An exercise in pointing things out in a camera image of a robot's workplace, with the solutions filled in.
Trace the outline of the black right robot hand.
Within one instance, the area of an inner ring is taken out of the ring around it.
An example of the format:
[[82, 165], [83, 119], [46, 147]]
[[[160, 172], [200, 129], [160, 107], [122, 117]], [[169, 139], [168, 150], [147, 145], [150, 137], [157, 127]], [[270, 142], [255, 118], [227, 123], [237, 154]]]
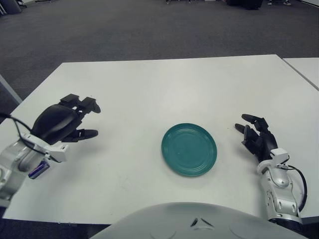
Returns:
[[257, 157], [259, 162], [272, 159], [271, 150], [277, 149], [278, 145], [274, 135], [268, 130], [268, 124], [264, 118], [242, 114], [242, 119], [254, 125], [252, 129], [249, 125], [236, 123], [237, 131], [244, 135], [242, 144]]

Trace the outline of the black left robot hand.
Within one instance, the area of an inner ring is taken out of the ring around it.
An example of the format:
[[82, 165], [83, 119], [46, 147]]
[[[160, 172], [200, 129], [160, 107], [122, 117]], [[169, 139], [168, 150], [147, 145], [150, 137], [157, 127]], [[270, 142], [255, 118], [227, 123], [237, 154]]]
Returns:
[[64, 162], [68, 145], [54, 147], [55, 143], [75, 143], [98, 135], [97, 130], [77, 128], [84, 116], [90, 112], [101, 112], [94, 98], [79, 100], [78, 95], [69, 94], [59, 103], [45, 109], [35, 120], [30, 133], [20, 135], [20, 140], [44, 157], [55, 162]]

